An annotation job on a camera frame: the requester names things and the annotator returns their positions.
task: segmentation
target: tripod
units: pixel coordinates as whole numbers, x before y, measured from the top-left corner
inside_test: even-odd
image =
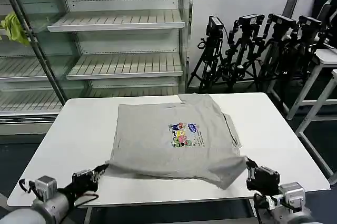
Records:
[[[226,51],[227,58],[225,60],[224,75],[223,79],[227,81],[227,84],[230,89],[233,88],[234,84],[238,80],[243,80],[246,73],[253,77],[257,90],[259,89],[259,82],[257,78],[256,65],[255,61],[261,56],[260,48],[264,45],[262,37],[258,37],[260,26],[264,20],[264,15],[249,15],[240,17],[234,22],[233,30],[230,31],[228,38],[229,49]],[[234,35],[239,30],[241,26],[242,37],[238,41],[234,42]],[[256,45],[259,46],[258,53],[254,53]],[[232,63],[233,56],[237,52],[238,47],[240,46],[240,51],[237,56],[236,62]],[[242,59],[246,50],[248,52],[248,62],[242,63]],[[253,74],[249,73],[247,70],[252,66]]]
[[[290,81],[294,79],[296,72],[300,72],[303,82],[308,77],[308,66],[313,59],[315,49],[311,49],[314,39],[322,26],[322,22],[305,16],[300,16],[299,22],[292,27],[291,39],[282,41],[280,47],[279,63],[275,72],[279,73],[280,81],[280,107],[283,107],[285,91]],[[298,31],[301,28],[302,36],[298,39]],[[272,92],[276,80],[271,81],[268,93]]]
[[[284,46],[287,43],[288,39],[283,40],[286,33],[290,28],[296,30],[296,21],[293,19],[289,19],[282,15],[270,14],[268,16],[267,24],[263,32],[263,37],[266,38],[271,24],[274,24],[274,33],[272,37],[265,44],[264,50],[269,47],[269,51],[265,57],[263,62],[263,66],[261,67],[261,71],[259,73],[259,79],[261,82],[265,82],[268,79],[273,79],[276,75],[276,69],[279,64],[279,60],[284,50]],[[297,33],[293,32],[292,37],[297,39]]]
[[[221,21],[216,17],[210,16],[206,29],[206,35],[208,38],[206,40],[201,38],[201,42],[198,44],[198,48],[203,49],[204,51],[196,64],[195,69],[191,73],[191,78],[187,83],[187,87],[190,86],[192,79],[196,77],[200,80],[198,92],[202,93],[206,90],[209,93],[213,84],[221,77],[221,68],[218,68],[217,65],[219,63],[219,59],[221,64],[224,63],[224,59],[221,54],[223,30],[224,26]],[[197,75],[197,71],[201,63],[205,64],[202,77]]]

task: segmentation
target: glass door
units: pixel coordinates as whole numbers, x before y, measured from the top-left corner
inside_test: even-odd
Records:
[[[88,84],[69,82],[65,78],[79,57],[76,36],[72,33],[53,34],[47,29],[67,12],[64,0],[11,0],[11,3],[31,39],[31,46],[37,56],[35,61],[43,68],[40,73],[29,73],[29,77],[34,80],[33,85],[51,85],[61,105],[70,98],[83,97],[88,91]],[[36,78],[36,74],[44,75],[45,79]],[[52,99],[46,96],[42,102]]]
[[[62,102],[9,0],[0,0],[0,123],[55,118]]]

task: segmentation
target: display refrigerator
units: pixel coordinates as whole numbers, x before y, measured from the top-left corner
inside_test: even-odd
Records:
[[[1,0],[30,46],[0,41],[0,120],[55,118],[71,98],[185,92],[192,0]]]

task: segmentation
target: yellow cloth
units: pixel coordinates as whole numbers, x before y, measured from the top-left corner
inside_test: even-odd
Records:
[[[27,36],[14,12],[9,13],[4,20],[1,21],[2,27],[6,30],[9,40],[29,45]]]

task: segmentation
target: white table frame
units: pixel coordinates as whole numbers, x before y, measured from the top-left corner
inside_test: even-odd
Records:
[[[298,95],[296,101],[292,105],[292,107],[289,109],[289,107],[285,104],[282,103],[284,112],[287,114],[287,120],[292,120],[296,114],[296,112],[299,110],[301,106],[313,106],[317,102],[317,100],[304,100],[305,97],[307,96],[308,92],[310,91],[311,87],[315,83],[316,79],[318,78],[320,72],[322,71],[323,68],[334,68],[337,69],[337,64],[333,64],[331,62],[325,62],[320,58],[319,55],[316,55],[319,64],[316,65],[306,81],[304,87],[302,88],[300,94]],[[274,90],[274,86],[276,84],[276,80],[273,80],[267,90],[267,93],[270,93],[271,95],[274,96],[274,98],[281,102],[281,99],[277,92]],[[337,105],[337,99],[327,99],[324,102],[324,105]]]
[[[323,157],[318,153],[315,147],[311,144],[309,139],[304,134],[305,129],[309,126],[312,121],[326,121],[326,120],[337,120],[337,116],[318,116],[317,113],[321,109],[323,105],[331,105],[335,103],[327,102],[328,97],[331,95],[335,87],[337,86],[337,70],[333,71],[333,77],[325,87],[322,94],[319,96],[318,100],[313,103],[313,107],[299,125],[298,129],[296,130],[296,135],[301,137],[307,146],[312,150],[312,152],[316,155],[317,159],[320,162],[321,167],[325,170],[327,174],[329,174],[330,178],[328,179],[331,185],[337,183],[337,172],[333,172],[330,166],[324,161]]]

